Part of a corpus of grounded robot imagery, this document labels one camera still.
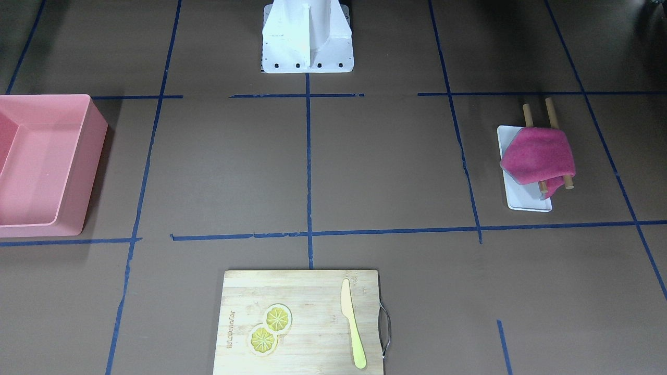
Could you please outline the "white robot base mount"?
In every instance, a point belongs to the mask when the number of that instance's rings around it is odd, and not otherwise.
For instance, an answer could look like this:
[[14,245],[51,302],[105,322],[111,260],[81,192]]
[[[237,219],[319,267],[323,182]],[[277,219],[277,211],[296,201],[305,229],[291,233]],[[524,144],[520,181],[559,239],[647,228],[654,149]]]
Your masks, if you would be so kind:
[[274,1],[265,5],[264,73],[348,73],[354,65],[348,5],[339,1]]

